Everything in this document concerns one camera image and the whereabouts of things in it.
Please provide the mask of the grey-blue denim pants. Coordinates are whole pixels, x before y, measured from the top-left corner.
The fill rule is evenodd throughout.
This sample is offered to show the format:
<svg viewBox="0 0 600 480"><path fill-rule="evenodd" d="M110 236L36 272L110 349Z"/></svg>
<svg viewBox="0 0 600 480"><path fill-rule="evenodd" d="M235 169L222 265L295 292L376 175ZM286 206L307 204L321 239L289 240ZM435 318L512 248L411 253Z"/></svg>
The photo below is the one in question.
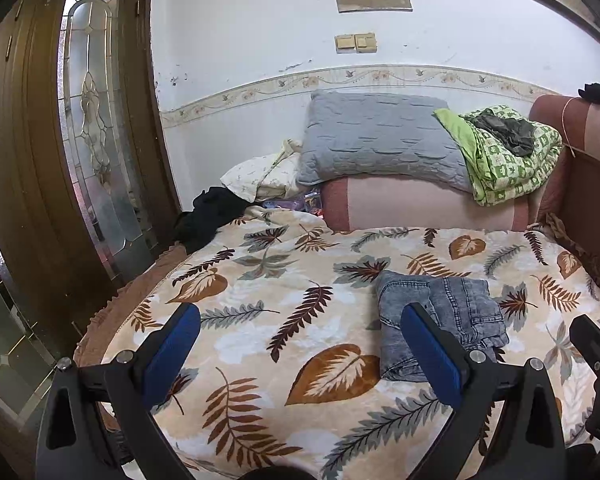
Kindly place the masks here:
<svg viewBox="0 0 600 480"><path fill-rule="evenodd" d="M382 271L375 282L380 335L380 377L390 382L424 382L426 377L401 332L408 304L420 304L437 326L464 349L481 350L492 361L508 344L506 325L489 285L471 278L432 278Z"/></svg>

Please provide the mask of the leaf-print fleece blanket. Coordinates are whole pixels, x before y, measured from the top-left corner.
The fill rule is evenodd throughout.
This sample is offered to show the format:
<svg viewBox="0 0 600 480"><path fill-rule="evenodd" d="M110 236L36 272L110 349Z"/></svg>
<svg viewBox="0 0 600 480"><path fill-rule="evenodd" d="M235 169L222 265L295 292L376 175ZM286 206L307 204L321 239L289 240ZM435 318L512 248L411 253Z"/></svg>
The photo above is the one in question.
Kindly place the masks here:
<svg viewBox="0 0 600 480"><path fill-rule="evenodd" d="M582 440L594 374L572 320L600 328L600 290L576 254L540 230L386 226L339 231L289 210L249 209L199 252L173 248L100 310L81 365L137 348L183 302L201 331L155 411L198 478L289 464L321 479L404 479L450 409L426 382L380 366L378 292L391 273L473 278L501 309L501 362L542 360L568 443Z"/></svg>

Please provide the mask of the black garment at sofa end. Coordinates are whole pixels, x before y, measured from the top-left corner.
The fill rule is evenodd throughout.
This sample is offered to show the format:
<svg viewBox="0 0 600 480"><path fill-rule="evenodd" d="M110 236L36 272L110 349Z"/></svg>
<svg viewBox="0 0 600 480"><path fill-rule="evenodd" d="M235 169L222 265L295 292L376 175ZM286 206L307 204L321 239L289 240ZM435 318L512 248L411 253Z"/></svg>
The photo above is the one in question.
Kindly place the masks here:
<svg viewBox="0 0 600 480"><path fill-rule="evenodd" d="M193 200L193 209L175 220L173 238L187 255L206 247L222 226L240 218L251 206L224 186L212 186Z"/></svg>

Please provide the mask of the wooden door with glass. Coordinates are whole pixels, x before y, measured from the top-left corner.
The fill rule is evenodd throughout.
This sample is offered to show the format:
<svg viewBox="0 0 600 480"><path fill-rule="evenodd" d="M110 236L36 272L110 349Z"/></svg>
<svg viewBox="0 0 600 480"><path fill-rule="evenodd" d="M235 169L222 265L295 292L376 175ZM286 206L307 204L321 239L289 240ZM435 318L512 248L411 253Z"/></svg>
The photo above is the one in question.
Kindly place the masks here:
<svg viewBox="0 0 600 480"><path fill-rule="evenodd" d="M0 252L52 356L169 245L178 203L150 0L15 0L0 21Z"/></svg>

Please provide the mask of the green patterned folded blanket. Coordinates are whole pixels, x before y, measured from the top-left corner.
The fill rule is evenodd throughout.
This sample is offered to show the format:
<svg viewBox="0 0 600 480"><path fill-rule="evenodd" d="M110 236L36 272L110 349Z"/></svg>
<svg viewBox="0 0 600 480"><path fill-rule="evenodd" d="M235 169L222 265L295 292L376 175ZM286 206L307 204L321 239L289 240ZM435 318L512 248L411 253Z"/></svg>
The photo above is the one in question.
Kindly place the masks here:
<svg viewBox="0 0 600 480"><path fill-rule="evenodd" d="M534 151L529 157L513 155L486 130L468 122L490 108L501 117L525 119L534 125ZM481 206L495 206L536 191L554 171L562 136L553 127L532 122L513 108L493 105L459 115L448 108L438 108L434 117L460 148L465 159L474 200Z"/></svg>

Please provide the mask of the dark grey crumpled cloth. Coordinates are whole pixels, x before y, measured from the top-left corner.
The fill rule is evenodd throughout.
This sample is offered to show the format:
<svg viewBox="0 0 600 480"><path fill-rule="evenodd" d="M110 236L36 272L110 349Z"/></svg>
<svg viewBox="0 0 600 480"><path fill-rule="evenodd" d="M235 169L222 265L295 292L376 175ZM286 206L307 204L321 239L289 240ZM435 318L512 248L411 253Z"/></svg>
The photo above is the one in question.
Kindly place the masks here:
<svg viewBox="0 0 600 480"><path fill-rule="evenodd" d="M534 151L534 125L525 119L501 117L487 108L468 122L486 130L515 156L529 157Z"/></svg>

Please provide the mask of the white floral pillow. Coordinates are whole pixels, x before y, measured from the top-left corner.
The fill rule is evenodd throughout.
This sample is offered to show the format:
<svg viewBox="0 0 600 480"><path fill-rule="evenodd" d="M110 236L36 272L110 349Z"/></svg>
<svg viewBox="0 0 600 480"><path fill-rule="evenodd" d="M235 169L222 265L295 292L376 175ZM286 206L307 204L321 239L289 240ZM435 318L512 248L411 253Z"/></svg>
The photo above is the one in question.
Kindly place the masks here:
<svg viewBox="0 0 600 480"><path fill-rule="evenodd" d="M287 139L278 153L253 157L227 170L220 182L248 203L299 195L306 187L297 181L302 143Z"/></svg>

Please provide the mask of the colourful snack packet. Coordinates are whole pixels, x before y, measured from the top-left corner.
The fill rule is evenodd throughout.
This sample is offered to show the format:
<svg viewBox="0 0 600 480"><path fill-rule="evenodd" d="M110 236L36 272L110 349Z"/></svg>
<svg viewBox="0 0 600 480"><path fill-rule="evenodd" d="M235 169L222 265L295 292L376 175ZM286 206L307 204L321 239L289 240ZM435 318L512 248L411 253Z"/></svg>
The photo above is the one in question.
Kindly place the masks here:
<svg viewBox="0 0 600 480"><path fill-rule="evenodd" d="M262 203L262 207L266 209L288 209L323 217L323 204L320 191L309 191L291 198L265 200Z"/></svg>

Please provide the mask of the black cloth on backrest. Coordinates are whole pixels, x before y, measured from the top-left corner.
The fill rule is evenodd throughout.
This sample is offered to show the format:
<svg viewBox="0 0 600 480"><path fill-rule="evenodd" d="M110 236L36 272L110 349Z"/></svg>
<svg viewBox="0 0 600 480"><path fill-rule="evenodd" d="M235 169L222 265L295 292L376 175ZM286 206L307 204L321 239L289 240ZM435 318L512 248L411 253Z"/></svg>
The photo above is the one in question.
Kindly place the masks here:
<svg viewBox="0 0 600 480"><path fill-rule="evenodd" d="M578 90L578 95L582 100L590 104L600 105L600 84L585 84L583 89Z"/></svg>

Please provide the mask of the grey quilted pillow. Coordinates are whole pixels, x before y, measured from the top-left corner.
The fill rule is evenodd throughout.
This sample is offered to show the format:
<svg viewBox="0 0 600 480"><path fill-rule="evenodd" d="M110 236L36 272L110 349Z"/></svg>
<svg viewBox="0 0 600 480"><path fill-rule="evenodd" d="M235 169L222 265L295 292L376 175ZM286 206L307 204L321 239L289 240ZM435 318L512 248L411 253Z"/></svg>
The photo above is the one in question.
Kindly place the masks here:
<svg viewBox="0 0 600 480"><path fill-rule="evenodd" d="M430 96L317 91L306 114L297 182L356 174L404 176L469 193L465 159L434 114Z"/></svg>

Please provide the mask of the beige wall switch plate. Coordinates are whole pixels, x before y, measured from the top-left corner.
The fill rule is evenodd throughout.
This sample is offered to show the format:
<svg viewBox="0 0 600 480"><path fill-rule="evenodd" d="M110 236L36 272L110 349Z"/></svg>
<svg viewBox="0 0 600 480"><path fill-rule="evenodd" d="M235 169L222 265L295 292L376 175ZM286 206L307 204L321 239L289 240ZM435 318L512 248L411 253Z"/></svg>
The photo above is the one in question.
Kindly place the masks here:
<svg viewBox="0 0 600 480"><path fill-rule="evenodd" d="M377 39L373 32L335 37L337 53L376 53Z"/></svg>

